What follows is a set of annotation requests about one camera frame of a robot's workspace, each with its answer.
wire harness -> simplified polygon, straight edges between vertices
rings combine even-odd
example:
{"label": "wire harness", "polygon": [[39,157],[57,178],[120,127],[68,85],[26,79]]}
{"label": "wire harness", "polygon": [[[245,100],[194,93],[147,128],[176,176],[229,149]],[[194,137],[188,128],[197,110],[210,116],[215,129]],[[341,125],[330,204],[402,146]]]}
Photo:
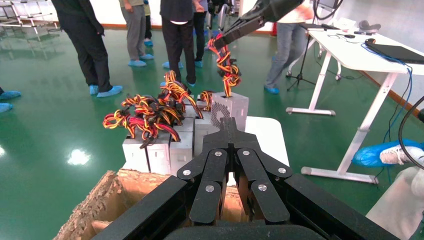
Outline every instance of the wire harness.
{"label": "wire harness", "polygon": [[123,109],[107,114],[103,119],[103,127],[106,129],[125,128],[131,138],[139,136],[143,140],[140,148],[154,144],[160,131],[168,132],[175,142],[180,142],[180,136],[173,129],[175,125],[182,125],[185,112],[184,99],[193,106],[199,118],[203,119],[202,112],[196,102],[190,96],[191,92],[181,82],[176,81],[176,74],[170,71],[165,74],[165,85],[157,98],[150,95],[135,95],[121,103]]}
{"label": "wire harness", "polygon": [[200,93],[200,100],[206,103],[206,106],[202,109],[204,112],[210,112],[212,106],[212,94],[214,91],[202,91]]}
{"label": "wire harness", "polygon": [[239,67],[235,64],[236,59],[231,58],[231,52],[228,49],[228,45],[221,49],[215,47],[215,41],[222,38],[222,36],[222,34],[218,34],[216,38],[211,38],[207,45],[209,49],[218,56],[216,60],[218,73],[222,77],[224,83],[225,95],[229,98],[231,97],[231,88],[238,86],[242,82],[242,79],[240,78],[241,73]]}

jeans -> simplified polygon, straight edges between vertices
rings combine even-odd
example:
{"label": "jeans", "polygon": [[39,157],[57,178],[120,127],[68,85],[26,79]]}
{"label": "jeans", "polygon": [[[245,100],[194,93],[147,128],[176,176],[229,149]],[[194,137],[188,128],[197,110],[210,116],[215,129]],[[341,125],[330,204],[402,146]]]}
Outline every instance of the jeans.
{"label": "jeans", "polygon": [[132,12],[128,12],[125,7],[121,7],[123,18],[126,22],[126,47],[129,58],[139,60],[145,55],[144,40],[146,34],[146,15],[143,5],[132,6]]}
{"label": "jeans", "polygon": [[283,70],[302,55],[306,44],[305,29],[298,23],[277,23],[277,54],[272,61],[265,87],[277,87]]}

green floor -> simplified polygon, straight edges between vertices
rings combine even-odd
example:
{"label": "green floor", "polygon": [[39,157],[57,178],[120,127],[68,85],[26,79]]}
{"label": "green floor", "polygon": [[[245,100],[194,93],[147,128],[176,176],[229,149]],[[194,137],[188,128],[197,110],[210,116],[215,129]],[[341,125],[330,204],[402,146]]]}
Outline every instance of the green floor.
{"label": "green floor", "polygon": [[[0,42],[0,85],[18,90],[22,97],[10,101],[14,109],[0,115],[0,239],[51,239],[107,170],[118,170],[125,158],[122,142],[124,129],[108,130],[103,117],[114,112],[126,94],[159,93],[159,83],[167,61],[162,33],[153,31],[155,55],[145,68],[127,66],[125,30],[107,30],[104,42],[109,54],[111,82],[123,85],[124,93],[105,99],[89,95],[77,61],[77,54],[64,33],[34,42],[33,51],[22,39]],[[310,166],[335,170],[373,101],[378,87],[366,78],[336,82],[328,74],[318,100],[320,109],[335,110],[337,116],[292,114],[286,107],[307,107],[314,86],[301,83],[291,92],[270,95],[263,83],[276,50],[276,39],[267,35],[244,37],[230,50],[237,58],[243,82],[234,92],[250,98],[250,116],[274,118],[281,122],[290,166],[295,173]],[[221,91],[222,82],[214,64],[215,56],[207,52],[204,68],[197,69],[195,93]],[[294,73],[299,71],[297,64]],[[332,59],[330,69],[336,70]],[[308,53],[304,77],[316,81],[320,67],[312,51]],[[343,69],[343,75],[359,73]],[[292,83],[281,79],[281,88]],[[376,117],[365,145],[383,140],[396,104],[387,99]],[[416,119],[404,129],[405,136],[421,141],[423,127]],[[84,165],[68,164],[71,152],[79,150],[89,157]],[[404,167],[390,170],[391,179]],[[352,166],[354,173],[377,174],[381,169]],[[389,186],[385,171],[379,187],[344,180],[308,176],[362,214],[375,204]]]}

white table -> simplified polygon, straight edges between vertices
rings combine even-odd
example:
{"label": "white table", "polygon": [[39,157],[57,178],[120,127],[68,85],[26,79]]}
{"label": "white table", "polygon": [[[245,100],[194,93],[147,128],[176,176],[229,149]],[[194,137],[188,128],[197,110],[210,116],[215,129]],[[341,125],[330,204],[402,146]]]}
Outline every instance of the white table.
{"label": "white table", "polygon": [[[338,169],[334,171],[305,166],[302,168],[301,172],[302,174],[306,175],[378,184],[377,178],[375,178],[375,176],[373,175],[350,173],[347,171],[349,166],[351,165],[352,158],[361,147],[361,144],[364,141],[368,131],[370,130],[370,126],[373,123],[378,111],[380,110],[380,107],[382,106],[393,83],[395,82],[397,75],[407,74],[408,71],[405,66],[399,63],[389,62],[376,54],[368,52],[361,46],[360,43],[363,43],[366,39],[373,38],[376,40],[377,44],[402,46],[421,55],[424,55],[424,53],[379,34],[374,34],[373,36],[356,35],[355,38],[349,39],[350,42],[355,42],[356,44],[346,42],[343,39],[332,38],[328,36],[335,35],[337,33],[348,34],[343,33],[341,30],[309,31],[309,34],[327,51],[327,53],[322,64],[321,72],[319,73],[318,79],[316,81],[315,90],[313,91],[309,108],[288,107],[286,109],[286,112],[288,112],[289,114],[303,113],[333,116],[336,115],[336,112],[334,112],[333,110],[322,110],[315,108],[317,105],[318,97],[320,95],[321,87],[323,86],[324,78],[326,77],[327,67],[329,65],[331,57],[334,57],[339,63],[341,63],[341,65],[349,69],[358,71],[383,72],[388,73],[388,75],[384,80],[383,84],[381,84],[377,96],[372,102],[368,113],[366,114],[362,124],[360,125],[355,136],[353,137],[353,140],[350,143],[350,146],[347,149],[347,152],[344,155],[343,160],[341,161],[341,164]],[[424,65],[409,65],[413,67],[414,75],[424,75]]]}
{"label": "white table", "polygon": [[[267,117],[247,116],[246,128],[244,131],[246,133],[256,135],[262,152],[268,154],[286,166],[289,166],[289,159],[287,158],[283,130],[279,121]],[[138,169],[137,165],[131,164],[130,162],[126,162],[122,168],[141,171]],[[236,185],[236,181],[234,180],[232,174],[229,175],[227,185]]]}

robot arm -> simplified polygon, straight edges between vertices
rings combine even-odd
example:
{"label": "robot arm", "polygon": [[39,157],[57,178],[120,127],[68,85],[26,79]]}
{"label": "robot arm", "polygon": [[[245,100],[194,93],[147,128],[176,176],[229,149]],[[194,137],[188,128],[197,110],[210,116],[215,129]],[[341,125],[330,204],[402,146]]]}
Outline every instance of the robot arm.
{"label": "robot arm", "polygon": [[239,17],[233,25],[215,41],[220,49],[235,40],[263,27],[266,22],[276,22],[297,8],[304,0],[257,0],[253,8]]}

